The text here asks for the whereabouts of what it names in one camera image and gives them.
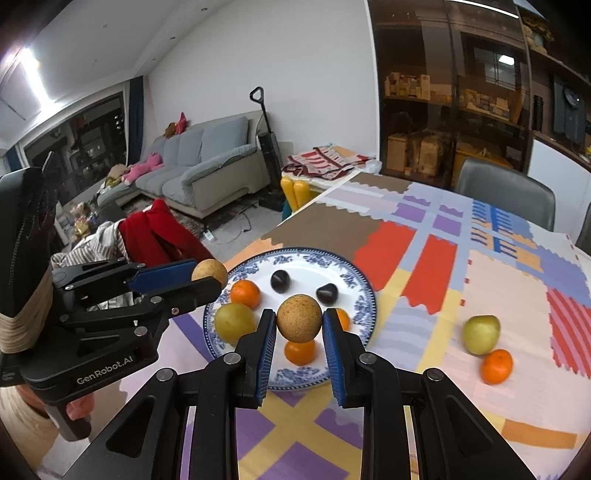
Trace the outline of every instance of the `blue and white plate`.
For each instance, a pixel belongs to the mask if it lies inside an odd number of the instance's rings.
[[[285,270],[291,277],[290,288],[285,293],[277,293],[271,288],[271,275],[275,270]],[[205,342],[215,358],[232,352],[234,347],[217,336],[213,326],[214,315],[221,305],[229,302],[232,285],[243,279],[253,281],[261,289],[261,304],[254,310],[257,318],[261,317],[264,309],[276,312],[279,305],[292,295],[304,293],[316,298],[317,288],[333,283],[339,289],[339,298],[333,307],[340,307],[349,314],[352,323],[350,332],[359,335],[365,346],[374,331],[374,291],[356,266],[338,255],[316,248],[280,248],[252,257],[230,271],[228,286],[215,303],[205,307]],[[322,332],[316,337],[315,360],[304,367],[298,367],[285,358],[283,349],[286,343],[287,340],[278,331],[269,378],[271,390],[299,390],[329,379]]]

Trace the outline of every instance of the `blue curtain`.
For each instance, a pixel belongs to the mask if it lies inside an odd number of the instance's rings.
[[[144,144],[144,78],[129,81],[129,148],[128,164],[139,162]]]
[[[6,152],[8,166],[10,171],[17,171],[22,169],[21,161],[18,159],[17,149],[14,146]]]

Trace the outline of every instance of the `hand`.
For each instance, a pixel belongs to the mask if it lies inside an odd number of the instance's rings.
[[[17,385],[16,389],[25,401],[33,410],[38,413],[45,414],[45,404],[37,397],[28,385]],[[94,393],[88,394],[82,398],[71,401],[66,405],[66,413],[70,417],[70,420],[83,419],[84,417],[91,414],[95,409],[95,395]]]

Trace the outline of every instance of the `gray chair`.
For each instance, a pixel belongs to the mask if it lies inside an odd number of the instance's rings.
[[[455,192],[511,212],[546,230],[554,230],[554,192],[518,171],[467,158]]]
[[[575,246],[587,255],[591,255],[591,203],[587,207],[583,227],[581,228],[581,233],[579,233],[579,238],[577,238]]]

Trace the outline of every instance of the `round fruit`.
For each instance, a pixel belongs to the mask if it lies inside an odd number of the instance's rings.
[[[290,342],[306,343],[314,340],[321,326],[320,305],[308,295],[293,295],[277,310],[277,328]]]
[[[349,315],[347,315],[347,312],[343,309],[336,309],[336,314],[337,317],[339,317],[340,325],[343,330],[345,332],[349,330],[349,327],[351,326],[351,319],[349,318]]]
[[[306,343],[287,342],[283,350],[285,358],[292,364],[302,365],[309,364],[316,356],[316,342],[311,340]]]
[[[480,376],[489,385],[503,383],[512,371],[513,357],[503,349],[489,353],[480,366]]]
[[[213,326],[224,342],[236,345],[242,335],[256,330],[255,314],[242,303],[226,303],[217,309]]]
[[[494,315],[476,315],[462,329],[462,343],[472,355],[486,355],[501,335],[501,323]]]
[[[285,293],[290,283],[290,275],[285,270],[277,270],[271,275],[271,288],[277,293]]]
[[[316,296],[324,305],[330,307],[339,298],[339,289],[334,283],[327,283],[316,290]]]
[[[228,284],[228,271],[226,267],[214,258],[200,261],[191,274],[191,280],[198,280],[205,277],[215,278],[222,284],[222,288],[226,288]]]
[[[261,291],[250,280],[238,280],[230,289],[230,301],[254,309],[261,302]]]

